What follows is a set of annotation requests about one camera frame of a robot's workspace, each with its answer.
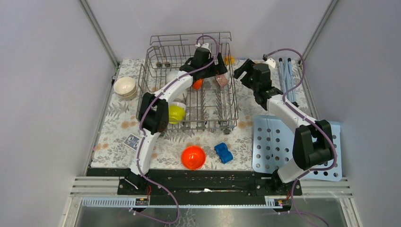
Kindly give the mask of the pink patterned bowl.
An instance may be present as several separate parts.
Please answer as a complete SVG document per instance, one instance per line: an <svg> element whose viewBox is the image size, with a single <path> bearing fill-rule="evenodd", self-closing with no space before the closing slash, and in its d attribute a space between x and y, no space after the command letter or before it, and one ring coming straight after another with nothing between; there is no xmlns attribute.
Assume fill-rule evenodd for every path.
<svg viewBox="0 0 401 227"><path fill-rule="evenodd" d="M215 79L220 87L225 87L229 84L228 75L226 73L217 75Z"/></svg>

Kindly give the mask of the beige bowl with leaf pattern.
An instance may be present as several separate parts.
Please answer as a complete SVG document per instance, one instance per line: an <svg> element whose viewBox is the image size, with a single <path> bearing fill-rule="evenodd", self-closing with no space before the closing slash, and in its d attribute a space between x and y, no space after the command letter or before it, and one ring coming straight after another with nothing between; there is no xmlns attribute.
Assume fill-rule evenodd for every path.
<svg viewBox="0 0 401 227"><path fill-rule="evenodd" d="M122 97L130 96L137 90L135 79L131 77L123 77L118 79L113 86L114 92Z"/></svg>

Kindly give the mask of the plain beige bowl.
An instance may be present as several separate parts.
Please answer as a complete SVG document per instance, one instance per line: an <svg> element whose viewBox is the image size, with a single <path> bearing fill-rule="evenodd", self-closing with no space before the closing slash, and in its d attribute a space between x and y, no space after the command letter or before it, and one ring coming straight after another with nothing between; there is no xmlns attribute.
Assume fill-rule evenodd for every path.
<svg viewBox="0 0 401 227"><path fill-rule="evenodd" d="M135 91L135 92L133 92L132 94L130 94L130 95L128 95L128 96L121 96L121 95L118 95L118 97L119 97L120 99L122 99L122 100L132 100L132 99L134 99L134 98L136 97L136 95L137 95L137 92Z"/></svg>

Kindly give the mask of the orange bowl front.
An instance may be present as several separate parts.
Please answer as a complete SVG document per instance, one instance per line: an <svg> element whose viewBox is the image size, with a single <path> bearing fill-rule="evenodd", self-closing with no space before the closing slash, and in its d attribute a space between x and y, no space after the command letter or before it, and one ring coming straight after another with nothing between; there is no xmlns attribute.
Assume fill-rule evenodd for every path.
<svg viewBox="0 0 401 227"><path fill-rule="evenodd" d="M206 153L199 146L189 146L181 154L181 163L189 170L200 169L206 161Z"/></svg>

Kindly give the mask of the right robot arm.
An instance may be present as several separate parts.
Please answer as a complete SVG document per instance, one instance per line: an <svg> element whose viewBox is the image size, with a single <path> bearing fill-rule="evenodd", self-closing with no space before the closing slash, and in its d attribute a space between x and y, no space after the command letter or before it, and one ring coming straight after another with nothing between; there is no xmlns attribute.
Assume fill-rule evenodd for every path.
<svg viewBox="0 0 401 227"><path fill-rule="evenodd" d="M290 189L291 182L319 171L319 165L329 164L321 169L325 172L336 166L338 154L330 123L306 115L286 99L286 93L273 86L270 60L255 63L247 59L234 71L234 78L251 89L256 103L280 118L294 134L292 158L272 173L271 188L274 193L283 195Z"/></svg>

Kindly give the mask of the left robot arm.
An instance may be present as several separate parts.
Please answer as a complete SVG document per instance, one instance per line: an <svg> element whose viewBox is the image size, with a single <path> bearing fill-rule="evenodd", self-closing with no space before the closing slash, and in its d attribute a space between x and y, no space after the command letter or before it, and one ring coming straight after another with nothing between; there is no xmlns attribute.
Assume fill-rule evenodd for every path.
<svg viewBox="0 0 401 227"><path fill-rule="evenodd" d="M149 171L152 150L169 124L169 104L198 80L225 73L227 69L220 52L212 56L208 48L198 47L172 80L154 93L144 93L138 113L138 148L130 165L134 174L144 175Z"/></svg>

